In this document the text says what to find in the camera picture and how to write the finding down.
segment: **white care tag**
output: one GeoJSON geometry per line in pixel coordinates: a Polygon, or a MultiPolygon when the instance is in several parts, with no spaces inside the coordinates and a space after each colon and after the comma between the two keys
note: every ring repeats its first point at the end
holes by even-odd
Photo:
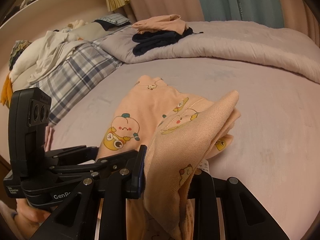
{"type": "Polygon", "coordinates": [[[209,171],[209,162],[207,160],[202,160],[202,162],[200,162],[199,166],[198,166],[198,169],[201,169],[207,173],[210,174],[210,171],[209,171]]]}

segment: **plaid pillow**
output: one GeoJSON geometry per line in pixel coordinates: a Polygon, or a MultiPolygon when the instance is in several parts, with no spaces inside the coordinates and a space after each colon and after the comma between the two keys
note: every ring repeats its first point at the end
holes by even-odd
{"type": "Polygon", "coordinates": [[[98,18],[97,20],[105,21],[114,24],[115,26],[120,26],[122,24],[130,22],[128,18],[124,17],[120,13],[109,14],[105,17],[98,18]]]}

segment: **clothing with cartoon print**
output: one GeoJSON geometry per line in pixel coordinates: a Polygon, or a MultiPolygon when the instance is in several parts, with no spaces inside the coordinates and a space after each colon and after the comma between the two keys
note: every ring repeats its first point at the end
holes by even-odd
{"type": "Polygon", "coordinates": [[[142,76],[123,98],[98,158],[148,146],[143,197],[127,200],[129,240],[192,239],[189,185],[201,161],[231,143],[233,137],[227,133],[239,117],[234,108],[237,100],[233,91],[214,103],[148,76],[142,76]]]}

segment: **pillow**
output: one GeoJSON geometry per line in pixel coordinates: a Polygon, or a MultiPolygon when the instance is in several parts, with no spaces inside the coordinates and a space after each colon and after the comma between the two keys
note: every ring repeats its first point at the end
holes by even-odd
{"type": "Polygon", "coordinates": [[[39,38],[35,40],[33,43],[31,43],[18,57],[16,60],[16,63],[13,65],[12,71],[9,74],[9,78],[11,79],[11,82],[15,82],[17,77],[33,66],[39,57],[39,52],[43,46],[44,43],[44,37],[39,38]]]}
{"type": "Polygon", "coordinates": [[[31,74],[36,71],[36,67],[37,64],[32,65],[17,77],[15,82],[12,84],[13,92],[21,89],[26,89],[30,86],[27,80],[30,78],[31,74]]]}
{"type": "Polygon", "coordinates": [[[70,33],[77,34],[79,37],[86,41],[94,41],[109,35],[112,31],[115,31],[118,27],[109,29],[105,31],[99,23],[89,23],[87,25],[81,26],[75,30],[70,31],[70,33]]]}
{"type": "Polygon", "coordinates": [[[130,20],[127,17],[124,17],[120,13],[109,14],[105,17],[98,18],[97,20],[102,20],[102,21],[114,24],[115,26],[120,26],[122,24],[130,22],[130,20]]]}

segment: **bed sheet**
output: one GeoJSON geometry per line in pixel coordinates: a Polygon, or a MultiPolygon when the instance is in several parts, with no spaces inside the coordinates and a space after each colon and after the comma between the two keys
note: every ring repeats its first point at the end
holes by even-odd
{"type": "Polygon", "coordinates": [[[144,74],[212,101],[239,92],[234,141],[209,160],[210,173],[238,177],[291,240],[301,239],[320,210],[320,85],[285,70],[214,58],[124,64],[61,120],[52,148],[99,146],[121,99],[144,74]]]}

